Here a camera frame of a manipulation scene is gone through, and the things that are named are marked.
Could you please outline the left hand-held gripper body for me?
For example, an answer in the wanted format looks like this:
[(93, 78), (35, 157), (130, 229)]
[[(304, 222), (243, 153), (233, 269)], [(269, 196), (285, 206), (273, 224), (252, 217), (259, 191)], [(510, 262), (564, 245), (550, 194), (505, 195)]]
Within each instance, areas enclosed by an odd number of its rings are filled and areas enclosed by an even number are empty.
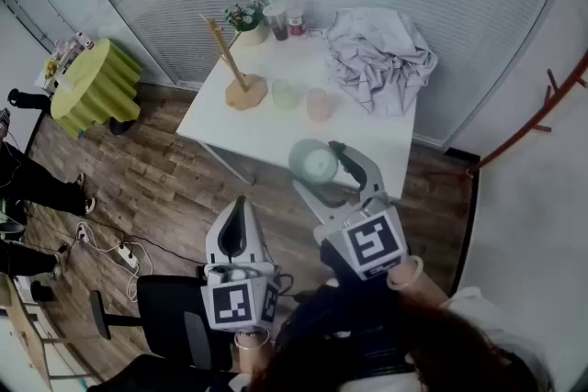
[(281, 284), (270, 262), (209, 264), (201, 287), (209, 326), (213, 330), (268, 330), (275, 319)]

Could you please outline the teal textured cup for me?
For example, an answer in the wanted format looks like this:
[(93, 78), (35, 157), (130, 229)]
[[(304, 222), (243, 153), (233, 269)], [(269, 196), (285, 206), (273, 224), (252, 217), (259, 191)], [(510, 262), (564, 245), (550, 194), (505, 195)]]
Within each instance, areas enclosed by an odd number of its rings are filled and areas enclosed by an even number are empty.
[(339, 162), (326, 143), (316, 139), (303, 139), (292, 146), (288, 167), (300, 180), (318, 185), (334, 179)]

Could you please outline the pink cup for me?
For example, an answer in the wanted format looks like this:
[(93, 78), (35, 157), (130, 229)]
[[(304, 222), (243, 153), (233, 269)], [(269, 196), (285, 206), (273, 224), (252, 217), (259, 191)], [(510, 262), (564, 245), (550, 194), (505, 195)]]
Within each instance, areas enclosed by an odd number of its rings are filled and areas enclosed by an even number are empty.
[(324, 122), (332, 115), (329, 96), (321, 88), (312, 88), (307, 94), (307, 115), (316, 122)]

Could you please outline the pale green cup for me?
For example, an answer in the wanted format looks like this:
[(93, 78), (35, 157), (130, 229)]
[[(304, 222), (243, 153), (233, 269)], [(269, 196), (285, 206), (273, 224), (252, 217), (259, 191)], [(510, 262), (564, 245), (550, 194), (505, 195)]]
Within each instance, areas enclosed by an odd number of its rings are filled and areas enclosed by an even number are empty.
[(299, 95), (286, 80), (275, 80), (271, 84), (271, 92), (274, 105), (278, 110), (291, 111), (299, 103)]

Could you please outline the wooden cup rack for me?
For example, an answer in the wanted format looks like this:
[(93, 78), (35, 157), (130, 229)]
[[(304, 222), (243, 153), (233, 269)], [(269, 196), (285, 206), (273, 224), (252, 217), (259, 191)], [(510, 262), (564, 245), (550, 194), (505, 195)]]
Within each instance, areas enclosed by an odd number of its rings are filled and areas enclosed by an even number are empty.
[(232, 82), (225, 90), (226, 105), (239, 111), (244, 111), (258, 106), (267, 95), (266, 80), (256, 74), (242, 73), (234, 58), (224, 37), (222, 36), (221, 27), (213, 19), (199, 15), (207, 24), (214, 39), (220, 47), (221, 58), (228, 65), (233, 75)]

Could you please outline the person's right forearm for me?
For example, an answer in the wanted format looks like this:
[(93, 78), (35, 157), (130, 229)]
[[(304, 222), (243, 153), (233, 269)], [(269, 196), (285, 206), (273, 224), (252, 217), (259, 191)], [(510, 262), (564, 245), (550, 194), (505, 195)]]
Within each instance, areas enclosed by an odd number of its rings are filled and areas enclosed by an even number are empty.
[(420, 277), (412, 286), (395, 292), (405, 299), (434, 308), (442, 306), (449, 300), (447, 294), (424, 272), (424, 268)]

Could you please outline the person's left forearm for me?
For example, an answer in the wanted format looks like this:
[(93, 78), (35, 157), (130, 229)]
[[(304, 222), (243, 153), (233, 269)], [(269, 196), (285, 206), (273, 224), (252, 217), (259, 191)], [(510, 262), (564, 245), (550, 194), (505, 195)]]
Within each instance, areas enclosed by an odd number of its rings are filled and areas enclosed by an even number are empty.
[(245, 351), (237, 348), (237, 350), (239, 354), (240, 371), (248, 375), (254, 375), (257, 372), (263, 371), (267, 367), (273, 355), (271, 335), (269, 342), (261, 348)]

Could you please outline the long white power strip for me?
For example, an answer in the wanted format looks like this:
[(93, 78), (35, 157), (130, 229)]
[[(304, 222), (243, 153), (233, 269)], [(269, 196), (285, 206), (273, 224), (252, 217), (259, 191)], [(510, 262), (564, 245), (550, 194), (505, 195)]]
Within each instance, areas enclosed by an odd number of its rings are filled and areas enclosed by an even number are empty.
[(118, 254), (124, 263), (131, 269), (134, 270), (139, 265), (137, 256), (133, 253), (131, 245), (127, 242), (122, 242), (118, 246)]

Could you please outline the person's dark clothing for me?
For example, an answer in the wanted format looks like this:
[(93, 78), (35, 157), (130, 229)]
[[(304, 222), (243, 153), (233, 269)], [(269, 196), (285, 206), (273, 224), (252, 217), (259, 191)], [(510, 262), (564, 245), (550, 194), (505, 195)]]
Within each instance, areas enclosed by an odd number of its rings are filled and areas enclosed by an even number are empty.
[(399, 334), (400, 295), (381, 274), (362, 281), (328, 241), (320, 258), (337, 287), (322, 286), (283, 324), (267, 372), (278, 386), (334, 390), (353, 380), (412, 373)]

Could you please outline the crumpled white cloth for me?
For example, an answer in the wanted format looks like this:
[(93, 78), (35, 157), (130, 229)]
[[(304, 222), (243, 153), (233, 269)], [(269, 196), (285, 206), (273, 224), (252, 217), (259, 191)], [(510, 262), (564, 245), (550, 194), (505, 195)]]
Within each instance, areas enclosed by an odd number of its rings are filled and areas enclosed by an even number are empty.
[(388, 8), (339, 9), (323, 38), (329, 79), (375, 116), (405, 115), (438, 64), (414, 22)]

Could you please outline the reddish-brown coat rack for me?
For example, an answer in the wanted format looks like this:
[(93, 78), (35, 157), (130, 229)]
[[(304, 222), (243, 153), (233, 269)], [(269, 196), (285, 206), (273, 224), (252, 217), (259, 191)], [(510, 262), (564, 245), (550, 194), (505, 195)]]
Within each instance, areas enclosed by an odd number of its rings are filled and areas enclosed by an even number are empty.
[(583, 54), (578, 64), (572, 69), (567, 78), (561, 83), (556, 81), (552, 70), (547, 69), (546, 74), (548, 76), (549, 84), (546, 89), (542, 106), (520, 129), (512, 134), (501, 145), (483, 157), (479, 162), (472, 164), (468, 169), (466, 169), (462, 173), (461, 178), (472, 179), (480, 172), (483, 167), (487, 166), (491, 162), (494, 162), (496, 159), (502, 156), (530, 131), (539, 130), (540, 132), (550, 133), (550, 128), (542, 125), (541, 121), (555, 109), (555, 107), (569, 94), (575, 85), (579, 85), (580, 87), (588, 90), (588, 81), (583, 78), (583, 74), (586, 71), (588, 71), (588, 50)]

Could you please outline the potted flower plant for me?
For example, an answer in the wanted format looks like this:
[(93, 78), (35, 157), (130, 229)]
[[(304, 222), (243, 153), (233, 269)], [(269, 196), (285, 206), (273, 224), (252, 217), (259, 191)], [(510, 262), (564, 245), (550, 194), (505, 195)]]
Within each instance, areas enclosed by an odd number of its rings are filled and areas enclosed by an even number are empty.
[(238, 42), (244, 46), (257, 46), (268, 36), (268, 28), (263, 14), (265, 5), (258, 0), (240, 6), (235, 4), (224, 10), (224, 19), (239, 36)]

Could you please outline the light wooden desk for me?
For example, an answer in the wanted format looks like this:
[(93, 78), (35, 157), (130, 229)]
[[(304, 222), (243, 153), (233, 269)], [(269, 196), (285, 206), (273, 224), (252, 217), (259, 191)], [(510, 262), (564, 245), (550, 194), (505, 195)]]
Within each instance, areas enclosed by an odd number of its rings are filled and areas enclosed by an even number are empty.
[(49, 388), (53, 391), (52, 383), (63, 380), (78, 380), (95, 378), (98, 376), (89, 366), (81, 365), (82, 373), (71, 373), (69, 375), (57, 375), (50, 372), (47, 359), (47, 347), (61, 345), (69, 353), (73, 350), (72, 344), (81, 341), (93, 340), (96, 335), (82, 337), (66, 337), (60, 334), (43, 337), (35, 325), (32, 314), (28, 307), (35, 307), (34, 303), (24, 302), (15, 283), (6, 275), (0, 274), (0, 308), (2, 308), (11, 322), (14, 333), (20, 344), (28, 355), (31, 367), (35, 369)]

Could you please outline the round table with green cloth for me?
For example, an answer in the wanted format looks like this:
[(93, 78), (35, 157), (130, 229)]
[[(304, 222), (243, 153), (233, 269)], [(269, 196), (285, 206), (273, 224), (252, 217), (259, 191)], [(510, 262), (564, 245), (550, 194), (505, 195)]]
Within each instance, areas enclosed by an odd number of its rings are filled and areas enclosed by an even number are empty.
[(73, 139), (112, 118), (134, 121), (142, 67), (110, 39), (100, 39), (69, 66), (51, 100), (51, 117)]

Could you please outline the black high-back chair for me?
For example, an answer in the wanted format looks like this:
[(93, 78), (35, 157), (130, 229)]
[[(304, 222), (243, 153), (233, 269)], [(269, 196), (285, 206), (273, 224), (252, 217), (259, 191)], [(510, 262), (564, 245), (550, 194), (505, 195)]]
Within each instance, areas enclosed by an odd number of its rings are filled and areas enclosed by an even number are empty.
[(36, 109), (44, 113), (51, 112), (51, 99), (44, 94), (30, 94), (12, 89), (7, 97), (11, 106), (20, 109)]

